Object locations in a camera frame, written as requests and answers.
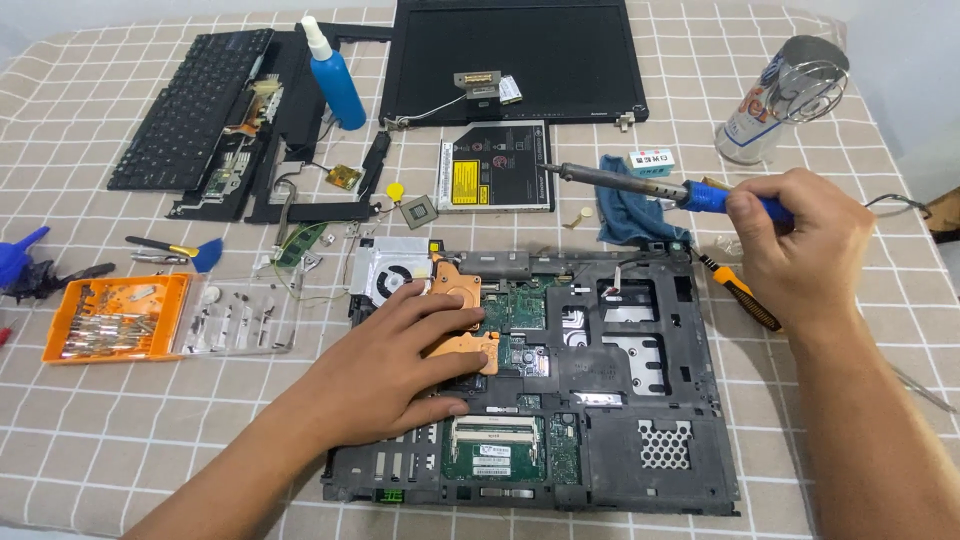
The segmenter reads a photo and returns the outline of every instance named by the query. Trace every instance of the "metal can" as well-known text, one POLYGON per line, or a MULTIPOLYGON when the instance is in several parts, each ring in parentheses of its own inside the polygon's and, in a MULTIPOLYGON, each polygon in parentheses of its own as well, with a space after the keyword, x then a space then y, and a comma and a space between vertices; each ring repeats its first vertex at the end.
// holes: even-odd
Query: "metal can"
POLYGON ((744 165, 769 159, 785 130, 820 118, 840 103, 849 69, 847 55, 826 39, 791 37, 717 129, 717 152, 744 165))

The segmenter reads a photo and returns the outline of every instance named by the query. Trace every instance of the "hand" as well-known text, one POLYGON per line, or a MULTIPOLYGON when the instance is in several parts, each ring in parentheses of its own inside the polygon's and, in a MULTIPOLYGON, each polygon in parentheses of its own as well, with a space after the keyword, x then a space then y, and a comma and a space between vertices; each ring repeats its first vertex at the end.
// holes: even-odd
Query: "hand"
POLYGON ((727 197, 743 244, 743 273, 756 298, 788 332, 857 317, 856 284, 876 217, 839 187, 795 168, 747 180, 727 197), (757 197, 778 198, 794 229, 777 237, 757 197))
POLYGON ((483 320, 459 296, 421 296, 423 282, 399 288, 366 321, 337 341, 275 403, 303 418, 317 453, 396 437, 450 415, 466 414, 457 398, 415 398, 441 381, 479 371, 482 353, 423 358, 444 333, 483 320))

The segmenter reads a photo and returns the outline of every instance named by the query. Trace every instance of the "yellow warning label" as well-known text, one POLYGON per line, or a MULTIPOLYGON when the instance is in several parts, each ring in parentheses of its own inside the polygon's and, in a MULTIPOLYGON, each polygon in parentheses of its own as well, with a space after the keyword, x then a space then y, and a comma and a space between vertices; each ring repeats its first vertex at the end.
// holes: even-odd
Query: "yellow warning label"
POLYGON ((480 184, 480 160, 453 162, 453 188, 450 202, 454 205, 477 204, 477 186, 480 184))

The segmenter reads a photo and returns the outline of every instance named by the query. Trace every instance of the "checkered tablecloth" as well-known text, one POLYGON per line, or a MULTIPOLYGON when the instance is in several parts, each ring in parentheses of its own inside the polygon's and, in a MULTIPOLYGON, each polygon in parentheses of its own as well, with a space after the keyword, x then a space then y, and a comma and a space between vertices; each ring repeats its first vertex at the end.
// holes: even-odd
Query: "checkered tablecloth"
MULTIPOLYGON (((710 175, 730 184, 805 166, 865 202, 905 193, 876 125, 851 85, 828 117, 801 126, 765 166, 722 161, 713 128, 727 119, 767 60, 796 34, 836 39, 828 19, 780 7, 707 3, 628 4, 650 120, 622 134, 613 125, 551 128, 555 162, 596 163, 637 149, 670 148, 672 181, 710 175)), ((392 9, 310 12, 319 20, 391 25, 392 9)), ((0 75, 0 226, 4 241, 51 227, 34 248, 60 275, 97 262, 116 276, 154 273, 133 264, 127 234, 197 244, 226 240, 220 268, 245 270, 269 252, 273 227, 169 221, 173 195, 107 192, 111 165, 125 149, 151 100, 173 75, 197 34, 272 26, 290 30, 303 12, 241 13, 137 23, 49 37, 0 75)), ((379 109, 389 44, 346 45, 368 111, 379 109)), ((359 165, 378 127, 334 129, 315 161, 359 165)), ((379 192, 393 181, 406 199, 433 194, 442 129, 398 135, 379 192)), ((297 178, 301 201, 347 200, 316 169, 297 178)), ((558 209, 541 214, 445 215, 409 231, 399 212, 376 234, 442 238, 450 249, 610 250, 598 243, 596 218, 570 231, 592 188, 563 183, 558 209)), ((915 211, 883 204, 864 260, 859 305, 882 352, 949 401, 960 403, 960 308, 924 224, 915 211)), ((732 237, 725 215, 667 212, 710 249, 732 237)), ((373 221, 364 229, 372 229, 373 221)), ((348 243, 318 246, 323 263, 310 272, 308 295, 339 290, 348 243)), ((811 538, 814 485, 798 416, 798 387, 785 340, 756 325, 721 287, 698 270, 710 350, 723 394, 740 479, 741 518, 630 513, 564 513, 447 507, 382 507, 325 502, 316 467, 291 488, 269 524, 271 538, 539 538, 721 540, 811 538)), ((348 330, 347 300, 308 302, 294 351, 276 357, 188 358, 169 363, 41 365, 38 358, 60 297, 0 304, 18 317, 0 350, 0 520, 8 524, 117 535, 176 490, 348 330)), ((956 420, 919 401, 960 461, 956 420)))

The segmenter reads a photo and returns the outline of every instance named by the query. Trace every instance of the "blue cloth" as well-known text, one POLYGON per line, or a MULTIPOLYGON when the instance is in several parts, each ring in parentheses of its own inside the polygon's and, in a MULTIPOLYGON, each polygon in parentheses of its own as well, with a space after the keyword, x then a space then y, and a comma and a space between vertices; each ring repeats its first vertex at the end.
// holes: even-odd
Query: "blue cloth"
MULTIPOLYGON (((600 168, 630 174, 623 158, 604 156, 600 168)), ((663 221, 663 208, 646 195, 597 186, 600 234, 597 239, 618 246, 638 245, 647 240, 690 240, 690 231, 663 221)))

